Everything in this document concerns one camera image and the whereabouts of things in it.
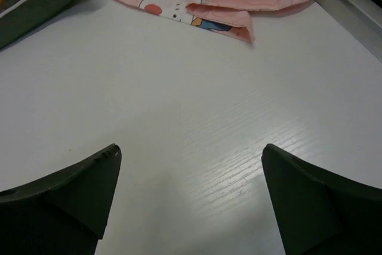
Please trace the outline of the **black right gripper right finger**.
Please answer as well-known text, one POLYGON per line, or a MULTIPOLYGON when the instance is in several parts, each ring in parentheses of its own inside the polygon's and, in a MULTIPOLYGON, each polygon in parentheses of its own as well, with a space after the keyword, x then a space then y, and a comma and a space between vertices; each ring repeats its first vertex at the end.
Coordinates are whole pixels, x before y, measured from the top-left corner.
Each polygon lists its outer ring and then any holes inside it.
POLYGON ((381 189, 273 144, 261 163, 286 254, 381 254, 381 189))

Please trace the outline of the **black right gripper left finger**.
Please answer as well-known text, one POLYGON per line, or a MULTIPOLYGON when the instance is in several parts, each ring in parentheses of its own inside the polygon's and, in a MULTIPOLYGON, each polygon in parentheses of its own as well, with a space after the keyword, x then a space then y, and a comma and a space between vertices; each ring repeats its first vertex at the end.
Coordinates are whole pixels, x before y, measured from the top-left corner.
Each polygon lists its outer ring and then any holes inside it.
POLYGON ((111 144, 1 192, 1 254, 94 254, 103 239, 122 152, 111 144))

